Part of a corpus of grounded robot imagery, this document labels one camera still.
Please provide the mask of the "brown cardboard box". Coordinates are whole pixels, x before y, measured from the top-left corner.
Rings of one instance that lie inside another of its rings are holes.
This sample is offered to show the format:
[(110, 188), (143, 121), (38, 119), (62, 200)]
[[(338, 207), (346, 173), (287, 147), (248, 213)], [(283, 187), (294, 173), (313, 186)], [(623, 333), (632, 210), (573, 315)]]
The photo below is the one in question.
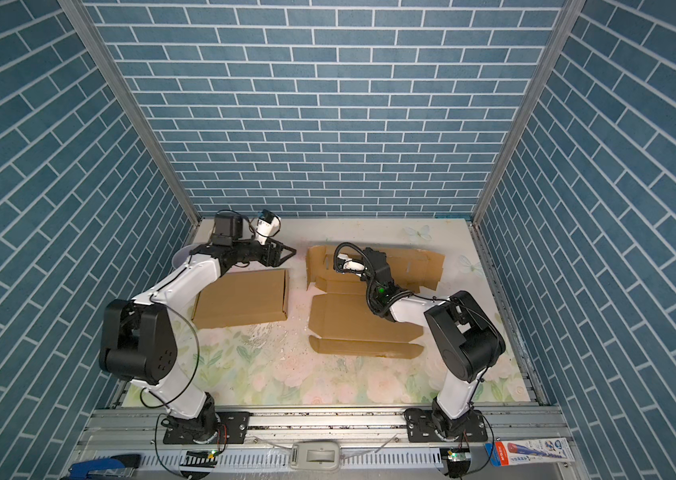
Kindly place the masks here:
[(284, 269), (228, 273), (198, 295), (198, 329), (258, 325), (288, 318), (288, 272)]
[(424, 333), (422, 309), (394, 296), (437, 288), (445, 256), (428, 250), (359, 249), (353, 244), (318, 245), (307, 251), (307, 283), (320, 293), (309, 314), (311, 348), (325, 355), (413, 359), (423, 352), (414, 341)]

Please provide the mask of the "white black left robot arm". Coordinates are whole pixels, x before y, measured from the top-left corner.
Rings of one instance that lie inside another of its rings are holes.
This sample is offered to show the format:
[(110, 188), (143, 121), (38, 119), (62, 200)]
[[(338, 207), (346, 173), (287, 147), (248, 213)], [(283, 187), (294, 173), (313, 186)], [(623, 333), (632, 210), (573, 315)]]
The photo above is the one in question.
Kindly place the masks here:
[(282, 221), (262, 210), (256, 220), (220, 210), (208, 242), (194, 246), (170, 275), (131, 299), (115, 299), (105, 308), (100, 368), (149, 392), (164, 408), (165, 428), (188, 443), (222, 443), (225, 429), (213, 397), (199, 388), (178, 364), (172, 322), (202, 289), (238, 264), (279, 267), (296, 251), (276, 240)]

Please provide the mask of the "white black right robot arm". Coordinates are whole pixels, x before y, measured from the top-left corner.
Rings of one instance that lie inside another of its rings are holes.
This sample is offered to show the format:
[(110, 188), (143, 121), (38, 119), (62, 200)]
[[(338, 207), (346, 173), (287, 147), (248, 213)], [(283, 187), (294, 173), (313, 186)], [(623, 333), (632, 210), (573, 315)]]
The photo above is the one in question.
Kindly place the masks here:
[(447, 373), (432, 403), (437, 434), (453, 439), (464, 434), (476, 410), (474, 397), (484, 376), (506, 350), (506, 343), (484, 310), (467, 291), (446, 298), (424, 297), (397, 285), (386, 254), (360, 251), (366, 304), (385, 320), (427, 328)]

